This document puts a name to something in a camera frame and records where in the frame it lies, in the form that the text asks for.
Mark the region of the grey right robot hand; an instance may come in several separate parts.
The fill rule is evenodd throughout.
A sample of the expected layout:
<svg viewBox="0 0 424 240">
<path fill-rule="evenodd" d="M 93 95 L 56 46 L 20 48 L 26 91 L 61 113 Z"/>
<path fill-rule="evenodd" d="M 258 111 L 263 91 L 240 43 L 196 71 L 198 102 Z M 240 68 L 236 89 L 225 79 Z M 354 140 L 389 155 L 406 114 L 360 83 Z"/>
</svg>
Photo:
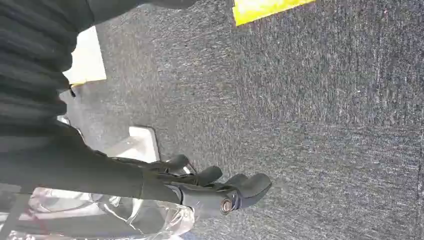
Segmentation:
<svg viewBox="0 0 424 240">
<path fill-rule="evenodd" d="M 77 130 L 57 120 L 41 124 L 0 124 L 0 182 L 17 193 L 36 188 L 59 189 L 180 204 L 221 212 L 255 205 L 272 186 L 257 173 L 237 174 L 219 183 L 222 172 L 212 166 L 197 175 L 177 175 L 186 163 L 138 163 L 108 157 L 88 147 Z"/>
</svg>

